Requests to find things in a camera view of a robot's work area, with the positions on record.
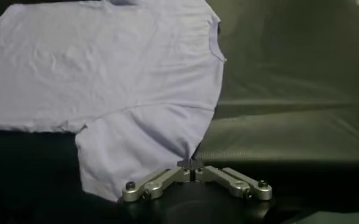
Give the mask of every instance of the dark green fabric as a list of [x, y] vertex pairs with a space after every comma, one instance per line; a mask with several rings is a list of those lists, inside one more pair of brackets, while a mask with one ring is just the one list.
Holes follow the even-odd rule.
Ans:
[[195, 156], [214, 163], [359, 164], [359, 7], [210, 0], [227, 58]]

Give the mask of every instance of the screw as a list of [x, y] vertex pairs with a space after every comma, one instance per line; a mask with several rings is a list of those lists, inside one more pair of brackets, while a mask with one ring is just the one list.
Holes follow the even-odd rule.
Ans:
[[243, 186], [243, 185], [246, 185], [246, 182], [236, 181], [236, 182], [235, 182], [235, 185], [236, 185], [236, 186]]
[[130, 181], [128, 183], [126, 183], [126, 190], [127, 191], [131, 191], [134, 190], [136, 188], [136, 183], [133, 181]]
[[269, 184], [266, 181], [261, 180], [261, 181], [258, 182], [258, 187], [260, 187], [260, 188], [268, 188]]
[[247, 188], [246, 190], [244, 190], [243, 192], [243, 197], [247, 200], [252, 198], [252, 194], [251, 194], [251, 190], [249, 188]]

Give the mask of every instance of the t-shirt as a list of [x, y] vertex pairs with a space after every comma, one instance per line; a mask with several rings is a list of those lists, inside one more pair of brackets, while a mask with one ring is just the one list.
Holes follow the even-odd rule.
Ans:
[[0, 17], [0, 130], [77, 133], [85, 191], [189, 158], [219, 97], [219, 18], [204, 0], [10, 6]]

